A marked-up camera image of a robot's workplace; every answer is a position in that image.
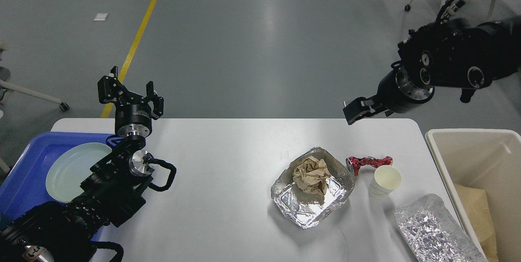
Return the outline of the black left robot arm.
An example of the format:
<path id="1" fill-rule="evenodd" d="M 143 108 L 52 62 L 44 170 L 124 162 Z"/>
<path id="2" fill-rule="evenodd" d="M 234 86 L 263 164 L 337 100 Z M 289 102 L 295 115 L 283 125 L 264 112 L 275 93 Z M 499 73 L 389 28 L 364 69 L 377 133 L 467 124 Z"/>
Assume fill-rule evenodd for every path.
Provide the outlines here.
<path id="1" fill-rule="evenodd" d="M 35 206 L 1 231 L 2 262 L 88 262 L 99 249 L 114 251 L 111 261 L 121 262 L 120 244 L 93 236 L 101 227 L 128 221 L 146 203 L 147 188 L 163 192 L 173 184 L 176 167 L 144 150 L 151 122 L 164 111 L 154 83 L 147 83 L 145 96 L 131 92 L 113 67 L 97 82 L 97 91 L 101 104 L 116 108 L 114 136 L 120 141 L 90 168 L 80 195 L 65 206 L 57 201 Z"/>

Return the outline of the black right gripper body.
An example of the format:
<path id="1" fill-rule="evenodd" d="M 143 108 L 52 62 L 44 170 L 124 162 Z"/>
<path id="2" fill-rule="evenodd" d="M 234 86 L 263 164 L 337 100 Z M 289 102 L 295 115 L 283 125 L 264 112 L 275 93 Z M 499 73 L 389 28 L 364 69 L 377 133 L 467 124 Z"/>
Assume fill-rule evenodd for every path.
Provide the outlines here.
<path id="1" fill-rule="evenodd" d="M 377 88 L 377 111 L 405 114 L 426 104 L 435 94 L 434 87 L 416 86 L 403 67 L 394 68 Z"/>

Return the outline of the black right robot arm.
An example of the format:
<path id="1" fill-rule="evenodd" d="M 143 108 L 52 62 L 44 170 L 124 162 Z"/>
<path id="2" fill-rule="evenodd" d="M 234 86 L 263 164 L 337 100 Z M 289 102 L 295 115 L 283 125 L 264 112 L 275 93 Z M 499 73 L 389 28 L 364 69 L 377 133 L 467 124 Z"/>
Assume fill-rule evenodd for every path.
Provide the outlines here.
<path id="1" fill-rule="evenodd" d="M 409 30 L 398 44 L 400 60 L 391 64 L 376 95 L 344 105 L 349 125 L 379 113 L 409 112 L 430 101 L 436 87 L 459 88 L 460 101 L 468 103 L 475 91 L 520 71 L 520 16 L 471 27 L 465 18 L 450 19 L 462 5 L 447 0 L 434 22 Z"/>

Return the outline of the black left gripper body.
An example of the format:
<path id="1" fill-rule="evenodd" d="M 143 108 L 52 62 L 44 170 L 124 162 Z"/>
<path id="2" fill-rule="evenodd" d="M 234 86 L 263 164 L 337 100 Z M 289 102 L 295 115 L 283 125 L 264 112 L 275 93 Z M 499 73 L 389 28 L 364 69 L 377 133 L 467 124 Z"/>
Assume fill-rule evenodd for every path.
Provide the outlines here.
<path id="1" fill-rule="evenodd" d="M 115 134 L 120 138 L 128 135 L 151 135 L 152 118 L 149 104 L 115 104 Z"/>

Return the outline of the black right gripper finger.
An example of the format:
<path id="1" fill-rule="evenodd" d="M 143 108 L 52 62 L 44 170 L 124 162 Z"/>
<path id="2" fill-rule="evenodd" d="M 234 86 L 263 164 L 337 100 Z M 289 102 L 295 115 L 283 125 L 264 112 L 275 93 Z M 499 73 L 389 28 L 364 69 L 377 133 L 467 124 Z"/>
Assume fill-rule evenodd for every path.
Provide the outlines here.
<path id="1" fill-rule="evenodd" d="M 386 117 L 393 114 L 386 106 L 376 101 L 375 97 L 358 97 L 347 102 L 344 101 L 343 108 L 344 117 L 348 125 L 353 125 L 356 121 L 363 118 L 370 118 L 377 114 L 384 113 Z"/>

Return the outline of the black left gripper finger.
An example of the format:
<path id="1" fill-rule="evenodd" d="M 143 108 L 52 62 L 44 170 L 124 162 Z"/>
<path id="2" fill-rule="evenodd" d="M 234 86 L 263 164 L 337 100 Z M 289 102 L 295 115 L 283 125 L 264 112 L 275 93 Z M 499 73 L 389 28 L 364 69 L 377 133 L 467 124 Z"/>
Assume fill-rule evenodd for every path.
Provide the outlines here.
<path id="1" fill-rule="evenodd" d="M 154 82 L 149 81 L 146 84 L 146 96 L 143 98 L 143 103 L 149 105 L 152 103 L 151 118 L 157 120 L 164 114 L 164 98 L 158 95 L 154 89 Z"/>
<path id="2" fill-rule="evenodd" d="M 97 96 L 101 104 L 126 106 L 141 102 L 141 95 L 129 91 L 118 79 L 118 67 L 111 68 L 108 75 L 104 75 L 97 82 Z"/>

